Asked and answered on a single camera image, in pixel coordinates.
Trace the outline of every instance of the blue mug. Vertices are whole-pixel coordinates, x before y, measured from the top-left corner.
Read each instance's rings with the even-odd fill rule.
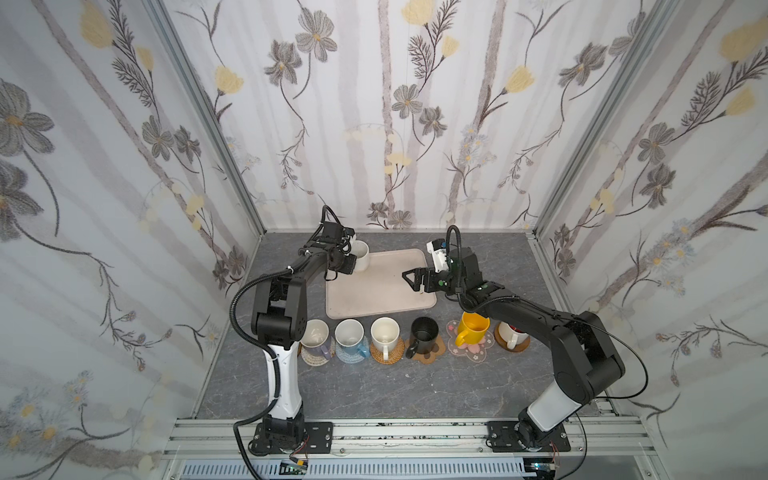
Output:
[[[301,337],[301,346],[312,356],[324,356],[331,359],[331,335],[328,325],[322,320],[312,319],[306,323],[306,331]]]
[[[336,326],[336,348],[350,355],[371,356],[371,351],[363,341],[366,331],[362,324],[355,319],[346,319]]]

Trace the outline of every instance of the black mug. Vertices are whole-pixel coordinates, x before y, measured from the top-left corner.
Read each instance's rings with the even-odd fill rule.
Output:
[[[406,356],[410,359],[416,353],[425,355],[435,347],[435,341],[440,330],[437,322],[428,316],[420,316],[411,323],[411,345],[406,350]]]

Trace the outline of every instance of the yellow mug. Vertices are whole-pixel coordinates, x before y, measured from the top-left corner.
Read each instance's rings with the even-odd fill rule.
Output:
[[[464,312],[462,314],[462,321],[458,325],[458,329],[456,329],[458,334],[456,336],[456,346],[461,346],[465,343],[479,343],[490,325],[490,319],[477,313]]]

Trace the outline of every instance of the beige tray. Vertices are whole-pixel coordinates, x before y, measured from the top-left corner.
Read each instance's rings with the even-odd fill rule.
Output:
[[[414,292],[402,273],[427,266],[424,252],[412,248],[369,253],[371,264],[364,272],[342,275],[326,282],[326,314],[348,319],[431,308],[434,293]]]

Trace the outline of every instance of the mug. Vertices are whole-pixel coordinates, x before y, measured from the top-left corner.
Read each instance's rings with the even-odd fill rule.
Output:
[[[462,314],[462,321],[456,329],[456,346],[461,346],[465,343],[470,345],[479,343],[490,325],[490,319],[477,313],[464,312]]]
[[[373,345],[384,355],[384,361],[389,361],[389,354],[400,340],[400,325],[394,319],[383,316],[371,325]]]
[[[355,319],[346,319],[336,326],[336,343],[338,347],[350,355],[360,354],[364,357],[371,356],[370,350],[363,342],[366,331],[362,324]]]
[[[371,264],[371,256],[368,254],[368,244],[362,240],[352,240],[352,249],[349,252],[357,257],[353,273],[366,271],[368,265]]]
[[[528,334],[514,328],[509,323],[498,324],[498,335],[507,343],[507,348],[512,350],[528,338]]]
[[[331,359],[331,335],[328,325],[322,320],[312,319],[306,323],[306,331],[301,337],[301,346],[314,356],[324,356]]]
[[[437,335],[440,332],[437,322],[428,316],[420,316],[411,323],[411,341],[406,350],[406,356],[410,359],[418,353],[424,355],[432,351]]]

